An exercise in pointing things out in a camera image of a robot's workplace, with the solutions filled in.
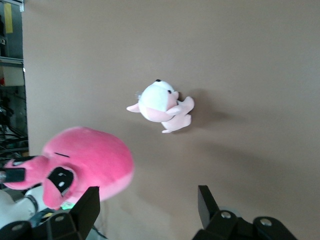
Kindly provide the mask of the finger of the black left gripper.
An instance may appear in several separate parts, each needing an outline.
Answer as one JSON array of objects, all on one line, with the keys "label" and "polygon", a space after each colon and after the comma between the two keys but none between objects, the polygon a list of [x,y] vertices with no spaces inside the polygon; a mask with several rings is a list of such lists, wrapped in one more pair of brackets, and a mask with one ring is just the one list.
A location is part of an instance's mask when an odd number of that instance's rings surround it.
[{"label": "finger of the black left gripper", "polygon": [[17,157],[9,160],[4,166],[5,167],[30,167],[39,160],[40,157],[38,155],[35,156],[23,156]]},{"label": "finger of the black left gripper", "polygon": [[19,183],[26,178],[25,168],[6,168],[4,171],[4,183]]}]

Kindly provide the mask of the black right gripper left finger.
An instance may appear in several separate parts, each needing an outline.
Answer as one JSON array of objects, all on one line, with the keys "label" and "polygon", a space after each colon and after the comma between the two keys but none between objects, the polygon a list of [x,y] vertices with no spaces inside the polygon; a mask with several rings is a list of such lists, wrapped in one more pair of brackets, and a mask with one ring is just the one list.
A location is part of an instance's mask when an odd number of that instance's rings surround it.
[{"label": "black right gripper left finger", "polygon": [[100,213],[99,187],[89,187],[75,206],[46,223],[48,240],[84,240]]}]

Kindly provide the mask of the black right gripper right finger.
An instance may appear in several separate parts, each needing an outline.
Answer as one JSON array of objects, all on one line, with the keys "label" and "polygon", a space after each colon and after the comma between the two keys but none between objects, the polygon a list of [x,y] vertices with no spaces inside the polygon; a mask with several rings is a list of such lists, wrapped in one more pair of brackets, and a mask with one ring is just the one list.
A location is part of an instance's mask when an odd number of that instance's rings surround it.
[{"label": "black right gripper right finger", "polygon": [[252,225],[230,210],[221,210],[209,187],[198,186],[198,213],[202,223],[194,240],[250,240]]}]

